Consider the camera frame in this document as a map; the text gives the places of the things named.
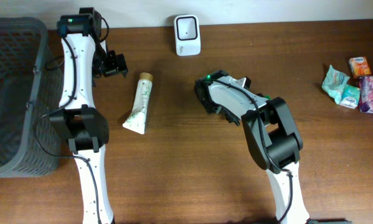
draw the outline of white device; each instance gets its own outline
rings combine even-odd
[[[70,46],[73,48],[75,55],[75,63],[77,66],[77,87],[75,98],[72,102],[66,106],[66,110],[81,108],[82,105],[88,105],[88,107],[95,107],[92,98],[92,58],[95,53],[95,42],[90,35],[83,36],[82,34],[68,34],[66,37]],[[62,92],[62,99],[59,105],[64,105],[73,90],[74,83],[74,71],[73,71],[73,60],[71,53],[62,40],[64,48],[64,87]],[[103,49],[105,47],[105,41],[101,43]],[[97,183],[98,189],[98,203],[100,210],[100,219],[104,224],[114,223],[113,210],[110,207],[107,188],[106,188],[106,177],[105,177],[105,151],[106,147],[103,145],[99,148],[99,152],[93,152],[92,150],[78,151],[76,156],[83,157],[89,160],[89,164],[92,167],[93,175]],[[91,173],[83,161],[76,159],[78,172],[80,174],[82,198],[83,198],[83,224],[96,224],[97,219],[97,207],[95,198],[95,189],[92,182]]]
[[[225,71],[219,70],[196,81],[195,91],[207,112],[220,113],[224,111],[229,122],[238,123],[248,111],[255,112],[257,109],[251,103],[251,99],[255,100],[257,107],[260,109],[265,108],[269,102],[267,98],[251,93],[248,90],[249,85],[250,80],[247,78],[237,80]],[[252,128],[252,133],[253,135],[258,133],[255,126]],[[300,182],[298,180],[298,168],[298,161],[290,162],[284,166],[284,169],[288,169],[293,174],[291,179],[285,172],[276,174],[270,169],[266,170],[276,202],[276,217],[278,220],[286,213],[290,197],[292,197],[291,207],[284,219],[282,219],[281,224],[305,224],[309,221],[309,214],[304,206]],[[290,195],[290,181],[293,186],[292,196]]]
[[[175,17],[175,45],[179,56],[197,55],[201,51],[200,28],[197,16]]]

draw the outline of wooden table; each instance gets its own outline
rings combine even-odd
[[[117,223],[248,223],[271,218],[266,173],[243,128],[207,115],[194,81],[217,69],[248,76],[251,90],[286,100],[304,141],[300,182],[312,218],[373,223],[373,115],[338,106],[321,89],[329,65],[366,56],[373,20],[202,26],[199,55],[178,57],[172,27],[112,29],[109,48],[130,70],[96,80],[95,104],[110,124],[106,180]],[[62,47],[54,32],[50,47]],[[154,75],[146,134],[122,128],[140,72]],[[0,179],[0,223],[81,223],[74,161],[52,175]]]

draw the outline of gray plastic basket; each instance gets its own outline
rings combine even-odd
[[[63,88],[62,71],[45,70],[53,58],[47,40],[37,19],[0,18],[0,177],[38,177],[59,164],[32,134],[33,122],[58,106]],[[60,138],[47,119],[37,135],[49,152],[60,153]]]

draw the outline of white toothpaste tube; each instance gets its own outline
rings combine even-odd
[[[153,76],[142,72],[139,76],[138,87],[136,89],[134,107],[128,119],[123,123],[123,127],[140,134],[144,134],[146,124],[146,113],[153,85]]]

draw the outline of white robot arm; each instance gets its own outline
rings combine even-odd
[[[124,56],[107,52],[105,40],[100,40],[101,19],[94,8],[81,8],[79,14],[62,16],[57,23],[64,49],[64,88],[61,110],[49,118],[74,157],[84,158],[75,160],[82,189],[83,224],[115,223],[105,178],[108,123],[95,109],[92,78],[120,72],[126,75],[128,69]]]
[[[278,222],[319,223],[309,218],[301,194],[298,161],[303,142],[293,117],[281,98],[269,100],[251,93],[250,82],[246,77],[236,80],[218,70],[196,80],[194,90],[208,113],[224,113],[227,121],[237,126],[242,120],[248,150],[268,174]],[[278,129],[267,133],[265,126],[270,124],[278,124]]]

